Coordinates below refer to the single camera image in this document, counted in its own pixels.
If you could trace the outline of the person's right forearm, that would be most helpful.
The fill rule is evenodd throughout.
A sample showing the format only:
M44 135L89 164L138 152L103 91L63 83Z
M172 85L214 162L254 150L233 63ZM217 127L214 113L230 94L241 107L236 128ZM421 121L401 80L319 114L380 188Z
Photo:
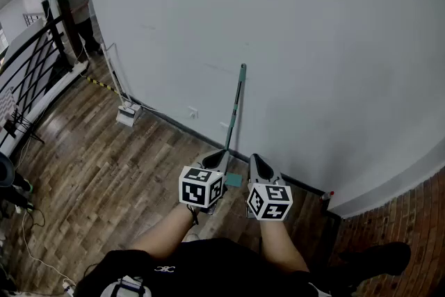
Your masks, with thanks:
M309 272L302 255L294 246L282 221L261 220L264 257L285 273Z

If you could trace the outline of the person's black shirt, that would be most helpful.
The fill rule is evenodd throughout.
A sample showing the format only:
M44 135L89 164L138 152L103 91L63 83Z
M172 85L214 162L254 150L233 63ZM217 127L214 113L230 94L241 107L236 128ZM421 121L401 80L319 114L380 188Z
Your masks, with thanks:
M74 297L117 297L114 288L124 277L152 297L318 297L308 273L284 273L225 238L181 243L166 259L112 250L78 283Z

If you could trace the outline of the checkered board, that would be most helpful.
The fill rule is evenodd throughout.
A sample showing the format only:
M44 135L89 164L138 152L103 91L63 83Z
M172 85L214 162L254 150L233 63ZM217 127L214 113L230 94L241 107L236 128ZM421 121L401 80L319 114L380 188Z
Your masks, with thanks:
M16 109L13 87L9 87L0 94L0 127L3 127L8 120L12 120Z

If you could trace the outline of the person's black trouser leg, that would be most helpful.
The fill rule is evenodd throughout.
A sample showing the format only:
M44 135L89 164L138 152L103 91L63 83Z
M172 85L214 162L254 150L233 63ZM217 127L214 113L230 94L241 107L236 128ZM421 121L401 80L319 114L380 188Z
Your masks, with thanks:
M362 281L379 275L401 275L411 258L411 248L396 241L367 248L361 252L343 252L345 264L336 267L340 281L358 286Z

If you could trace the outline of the black stair railing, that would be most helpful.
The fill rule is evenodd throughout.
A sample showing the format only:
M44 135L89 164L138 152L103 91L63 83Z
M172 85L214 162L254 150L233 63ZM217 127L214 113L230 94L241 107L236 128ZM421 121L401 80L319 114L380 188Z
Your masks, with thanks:
M17 109L34 124L51 101L52 88L73 69L57 28L60 22L61 18L47 23L38 19L11 42L0 65L0 94L13 87ZM6 139L2 152L12 151L24 134L16 135Z

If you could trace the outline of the teal mop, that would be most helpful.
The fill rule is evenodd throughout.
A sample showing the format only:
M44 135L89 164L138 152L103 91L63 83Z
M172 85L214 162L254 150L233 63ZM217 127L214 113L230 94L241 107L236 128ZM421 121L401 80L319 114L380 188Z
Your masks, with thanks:
M246 64L242 63L240 72L239 72L239 76L238 76L238 84L237 84L237 89L236 89L234 105L233 105L233 109L232 109L232 116L230 118L227 135L226 135L225 146L224 146L224 150L228 154L228 156L230 156L229 146L230 146L230 142L231 142L231 138L232 138L232 133L234 130L234 125L236 122L236 114L238 111L238 104L239 104L239 100L240 100L240 96L241 96L241 89L242 89L243 83L245 82L245 79L246 79L246 70L247 70ZM241 183L242 183L242 176L238 175L238 174L227 172L227 169L228 169L228 165L226 165L226 169L225 169L226 184L229 186L240 187Z

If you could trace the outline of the black tripod stand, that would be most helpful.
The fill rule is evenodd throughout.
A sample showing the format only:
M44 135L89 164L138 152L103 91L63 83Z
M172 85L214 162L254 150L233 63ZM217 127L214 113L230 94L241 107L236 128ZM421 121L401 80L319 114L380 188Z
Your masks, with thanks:
M19 112L18 109L13 109L7 113L0 120L0 129L5 131L4 137L0 140L0 147L6 142L6 139L10 136L15 139L17 137L16 132L24 134L28 138L33 138L42 144L45 142L36 134L35 124L26 119L24 114Z

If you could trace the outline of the person's left forearm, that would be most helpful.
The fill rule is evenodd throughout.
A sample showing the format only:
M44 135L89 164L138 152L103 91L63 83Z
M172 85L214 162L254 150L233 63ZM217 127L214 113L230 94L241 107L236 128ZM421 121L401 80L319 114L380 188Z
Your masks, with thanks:
M199 212L198 208L179 203L155 226L141 234L130 249L145 251L154 259L168 258L197 222Z

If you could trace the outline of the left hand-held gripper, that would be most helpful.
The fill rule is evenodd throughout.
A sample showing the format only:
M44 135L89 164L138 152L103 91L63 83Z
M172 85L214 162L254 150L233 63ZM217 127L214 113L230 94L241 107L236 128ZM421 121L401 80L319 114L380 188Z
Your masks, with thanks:
M223 172L227 172L229 158L227 150L214 150L196 158L194 167L184 166L179 176L179 201L212 215L226 190Z

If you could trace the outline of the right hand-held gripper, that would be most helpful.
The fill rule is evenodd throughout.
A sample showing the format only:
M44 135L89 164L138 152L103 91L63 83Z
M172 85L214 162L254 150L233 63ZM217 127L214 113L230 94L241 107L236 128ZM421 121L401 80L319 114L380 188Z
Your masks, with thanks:
M291 187L282 179L281 172L263 156L252 154L248 165L246 216L262 221L283 221L292 204ZM272 184L257 183L276 181Z

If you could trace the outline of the white blue chest pouch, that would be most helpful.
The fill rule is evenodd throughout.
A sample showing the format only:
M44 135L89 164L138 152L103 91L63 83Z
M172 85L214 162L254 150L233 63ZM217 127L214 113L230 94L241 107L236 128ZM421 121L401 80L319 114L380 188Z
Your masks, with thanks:
M109 284L100 297L152 297L152 292L141 277L128 275Z

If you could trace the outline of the yellow black striped floor strip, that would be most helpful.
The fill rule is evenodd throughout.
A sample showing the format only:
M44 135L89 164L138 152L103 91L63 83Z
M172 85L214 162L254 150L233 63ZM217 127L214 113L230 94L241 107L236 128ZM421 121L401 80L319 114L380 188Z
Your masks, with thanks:
M92 79L91 77L86 77L86 80L91 82L91 83L93 83L93 84L95 84L95 85L101 86L102 88L105 88L105 89L107 89L109 91L112 91L112 92L114 92L116 94L119 94L119 92L116 89L114 89L113 87L111 87L109 85L106 85L105 83L100 82L100 81L98 81L96 79Z

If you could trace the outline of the pile of black equipment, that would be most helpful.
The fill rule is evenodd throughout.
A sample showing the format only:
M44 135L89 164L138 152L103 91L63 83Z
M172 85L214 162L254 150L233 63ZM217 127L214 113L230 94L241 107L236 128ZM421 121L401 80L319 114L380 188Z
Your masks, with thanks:
M33 185L24 179L16 170L12 161L0 152L0 198L14 204L18 210L25 209L29 213L34 210L33 203L18 189L31 194Z

